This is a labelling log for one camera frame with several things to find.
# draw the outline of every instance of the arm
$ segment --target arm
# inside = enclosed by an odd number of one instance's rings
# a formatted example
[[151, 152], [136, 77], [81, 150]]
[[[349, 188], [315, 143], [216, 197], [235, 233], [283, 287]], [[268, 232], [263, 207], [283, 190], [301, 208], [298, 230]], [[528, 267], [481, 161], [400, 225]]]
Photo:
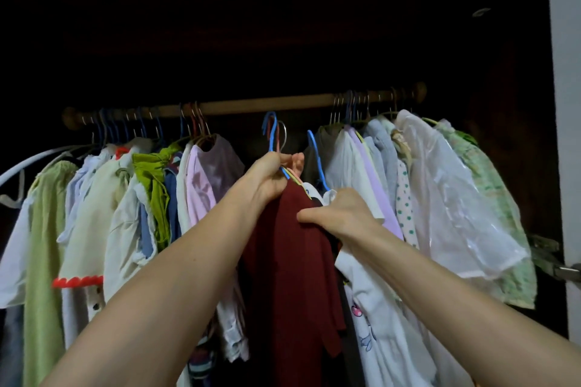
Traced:
[[302, 210], [349, 245], [482, 386], [576, 386], [581, 350], [422, 255], [383, 228], [352, 189]]
[[265, 205], [284, 190], [290, 155], [259, 159], [196, 226], [112, 297], [42, 383], [175, 384], [235, 272]]

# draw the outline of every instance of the wardrobe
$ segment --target wardrobe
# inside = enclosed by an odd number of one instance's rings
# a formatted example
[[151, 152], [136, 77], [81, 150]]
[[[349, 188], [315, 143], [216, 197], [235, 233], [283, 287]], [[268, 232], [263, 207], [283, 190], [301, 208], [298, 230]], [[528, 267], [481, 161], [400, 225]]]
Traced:
[[[67, 107], [92, 112], [422, 81], [425, 100], [395, 106], [446, 118], [473, 135], [514, 196], [527, 232], [563, 243], [549, 0], [0, 0], [0, 6], [0, 171], [43, 149], [89, 143], [86, 127], [63, 124]], [[330, 119], [329, 107], [277, 113], [291, 153], [307, 146], [308, 129]], [[267, 150], [262, 119], [263, 113], [245, 113], [209, 116], [208, 123], [249, 165]], [[179, 122], [162, 119], [162, 126]], [[16, 194], [17, 182], [2, 192]], [[15, 216], [1, 211], [5, 242]], [[538, 279], [536, 310], [522, 311], [567, 336], [564, 283], [540, 271]]]

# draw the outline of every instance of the maroon sleeve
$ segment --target maroon sleeve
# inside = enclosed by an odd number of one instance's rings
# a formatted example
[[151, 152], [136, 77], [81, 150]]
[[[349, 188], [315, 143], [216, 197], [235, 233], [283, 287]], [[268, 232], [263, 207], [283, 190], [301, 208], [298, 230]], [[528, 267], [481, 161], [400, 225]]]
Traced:
[[320, 387], [323, 353], [341, 351], [345, 329], [327, 238], [297, 222], [311, 201], [289, 182], [265, 208], [243, 252], [252, 381], [281, 387]]

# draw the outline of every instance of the person's left arm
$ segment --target person's left arm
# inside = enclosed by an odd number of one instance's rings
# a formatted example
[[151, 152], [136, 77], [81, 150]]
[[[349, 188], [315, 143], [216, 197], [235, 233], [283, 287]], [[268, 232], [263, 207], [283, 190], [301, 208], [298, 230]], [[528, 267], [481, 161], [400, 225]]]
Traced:
[[290, 155], [268, 153], [192, 229], [112, 297], [43, 387], [175, 384]]

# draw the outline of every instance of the forearm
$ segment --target forearm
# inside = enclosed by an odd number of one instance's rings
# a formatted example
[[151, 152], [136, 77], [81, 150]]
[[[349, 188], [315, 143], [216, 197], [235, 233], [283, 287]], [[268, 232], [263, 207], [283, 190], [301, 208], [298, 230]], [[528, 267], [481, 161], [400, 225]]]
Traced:
[[50, 385], [169, 385], [235, 272], [262, 204], [237, 182], [196, 226], [112, 297], [47, 377]]
[[579, 348], [469, 286], [382, 227], [368, 229], [353, 252], [483, 386], [573, 386]]

